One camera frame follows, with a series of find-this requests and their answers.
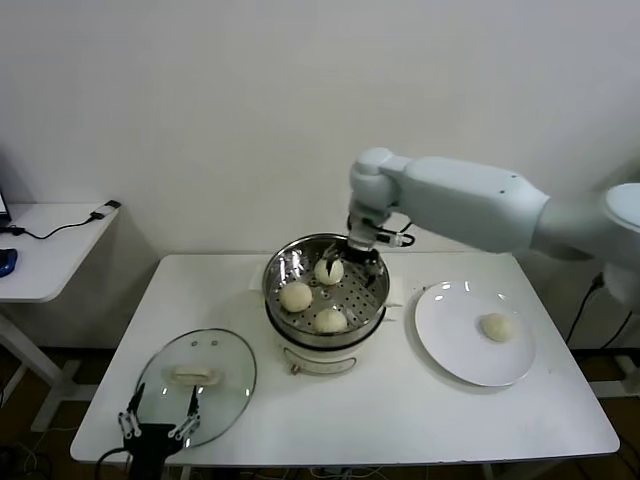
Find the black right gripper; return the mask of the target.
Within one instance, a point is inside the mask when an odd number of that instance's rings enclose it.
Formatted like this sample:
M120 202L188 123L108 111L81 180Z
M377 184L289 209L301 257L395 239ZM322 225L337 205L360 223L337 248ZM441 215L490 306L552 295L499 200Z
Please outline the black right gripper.
M321 270L327 275L333 275L334 266L338 265L337 272L343 274L344 259L352 263L364 263L366 288L372 286L383 275L383 262L380 259L379 251L372 245L355 243L352 239L346 241L343 249L338 247L327 248L322 255L324 264Z

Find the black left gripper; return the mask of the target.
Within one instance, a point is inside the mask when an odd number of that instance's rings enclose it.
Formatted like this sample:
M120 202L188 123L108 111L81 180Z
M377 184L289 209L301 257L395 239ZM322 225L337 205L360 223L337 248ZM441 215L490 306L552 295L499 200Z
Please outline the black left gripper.
M199 394L202 388L192 388L186 419L174 428L172 424L142 424L137 411L141 403L145 383L141 383L129 400L124 412L118 414L118 423L124 440L124 449L132 457L129 480L160 480L165 461L184 447L200 425Z

